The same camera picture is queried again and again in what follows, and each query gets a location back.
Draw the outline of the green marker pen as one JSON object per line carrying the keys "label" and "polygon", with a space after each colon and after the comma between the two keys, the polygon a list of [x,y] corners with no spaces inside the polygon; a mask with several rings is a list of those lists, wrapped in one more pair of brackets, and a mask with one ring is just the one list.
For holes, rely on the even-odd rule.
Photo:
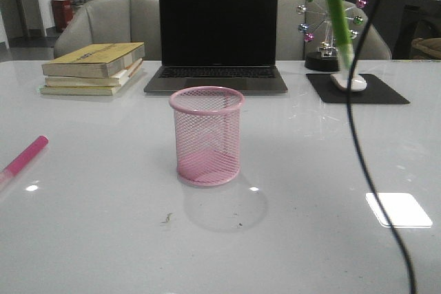
{"label": "green marker pen", "polygon": [[348,76],[353,63],[354,53],[343,0],[325,1],[336,40],[340,71]]}

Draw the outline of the pink marker pen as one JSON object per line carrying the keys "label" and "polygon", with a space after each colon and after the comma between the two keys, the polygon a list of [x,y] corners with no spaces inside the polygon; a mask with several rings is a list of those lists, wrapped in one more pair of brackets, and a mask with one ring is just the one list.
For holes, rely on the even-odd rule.
{"label": "pink marker pen", "polygon": [[48,143],[47,137],[38,136],[1,171],[1,191]]}

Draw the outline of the pink mesh pen holder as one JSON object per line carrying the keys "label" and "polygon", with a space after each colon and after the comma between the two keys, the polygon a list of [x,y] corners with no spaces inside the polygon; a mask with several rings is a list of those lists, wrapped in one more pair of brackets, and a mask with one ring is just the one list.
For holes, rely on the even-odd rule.
{"label": "pink mesh pen holder", "polygon": [[169,99],[174,112],[178,177],[199,187],[223,185],[240,171],[240,110],[228,87],[189,87]]}

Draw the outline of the ferris wheel desk toy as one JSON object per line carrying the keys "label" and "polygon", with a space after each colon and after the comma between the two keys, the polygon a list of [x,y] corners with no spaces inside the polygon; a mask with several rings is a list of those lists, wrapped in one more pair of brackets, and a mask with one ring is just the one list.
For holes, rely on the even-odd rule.
{"label": "ferris wheel desk toy", "polygon": [[[351,40],[357,39],[360,27],[365,19],[356,10],[365,9],[368,0],[354,0],[345,8],[345,18],[349,26]],[[305,67],[320,72],[335,72],[338,67],[338,49],[336,38],[331,27],[329,10],[325,0],[303,0],[296,6],[296,13],[303,17],[310,17],[312,22],[304,20],[298,25],[298,32],[302,34],[305,45],[316,42],[318,45],[312,52],[305,52]]]}

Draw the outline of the grey open laptop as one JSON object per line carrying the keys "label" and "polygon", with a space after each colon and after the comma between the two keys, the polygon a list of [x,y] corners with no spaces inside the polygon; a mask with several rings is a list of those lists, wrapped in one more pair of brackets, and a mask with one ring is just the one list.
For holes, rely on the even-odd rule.
{"label": "grey open laptop", "polygon": [[278,0],[159,0],[161,66],[146,94],[203,85],[284,94],[276,67]]}

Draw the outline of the white computer mouse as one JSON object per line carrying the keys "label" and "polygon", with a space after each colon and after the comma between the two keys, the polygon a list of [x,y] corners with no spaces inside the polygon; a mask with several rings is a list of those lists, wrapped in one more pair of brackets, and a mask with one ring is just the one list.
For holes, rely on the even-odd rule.
{"label": "white computer mouse", "polygon": [[361,92],[366,90],[367,82],[366,80],[359,74],[353,75],[351,79],[346,77],[344,74],[335,73],[330,75],[331,82],[340,90],[351,92]]}

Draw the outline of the black mouse pad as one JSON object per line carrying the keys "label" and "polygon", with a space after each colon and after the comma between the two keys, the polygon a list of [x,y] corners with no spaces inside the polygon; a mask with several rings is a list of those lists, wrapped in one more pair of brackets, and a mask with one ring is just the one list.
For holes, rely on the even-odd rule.
{"label": "black mouse pad", "polygon": [[[338,89],[331,80],[331,74],[306,74],[321,100],[325,103],[346,103],[346,92]],[[373,74],[361,74],[367,82],[367,88],[361,92],[351,93],[351,102],[369,105],[406,105],[405,97],[388,86]]]}

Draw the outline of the middle white book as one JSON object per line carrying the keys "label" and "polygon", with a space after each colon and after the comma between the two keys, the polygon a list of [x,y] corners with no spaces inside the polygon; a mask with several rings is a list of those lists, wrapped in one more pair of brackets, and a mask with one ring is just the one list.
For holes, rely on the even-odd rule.
{"label": "middle white book", "polygon": [[138,59],[109,78],[47,76],[45,84],[49,87],[122,87],[138,72],[142,63],[143,60]]}

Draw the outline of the yellow top book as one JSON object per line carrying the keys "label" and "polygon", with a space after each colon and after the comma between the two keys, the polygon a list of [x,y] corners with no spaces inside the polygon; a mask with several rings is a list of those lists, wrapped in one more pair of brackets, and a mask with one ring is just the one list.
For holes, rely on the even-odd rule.
{"label": "yellow top book", "polygon": [[145,56],[143,42],[98,43],[42,65],[45,76],[108,78]]}

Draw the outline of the red bin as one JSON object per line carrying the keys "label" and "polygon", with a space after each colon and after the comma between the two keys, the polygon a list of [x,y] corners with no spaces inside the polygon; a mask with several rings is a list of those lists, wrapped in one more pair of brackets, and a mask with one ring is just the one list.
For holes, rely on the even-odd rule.
{"label": "red bin", "polygon": [[73,18],[70,0],[51,0],[52,13],[57,32],[64,31]]}

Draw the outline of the bottom yellow-edged book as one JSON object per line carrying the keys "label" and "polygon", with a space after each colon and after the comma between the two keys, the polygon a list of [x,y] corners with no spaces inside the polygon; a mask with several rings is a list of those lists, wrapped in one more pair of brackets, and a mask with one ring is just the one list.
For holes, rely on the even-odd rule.
{"label": "bottom yellow-edged book", "polygon": [[44,84],[39,88],[39,91],[42,94],[49,94],[49,95],[113,96],[119,90],[121,90],[123,86],[122,87],[49,87],[46,84]]}

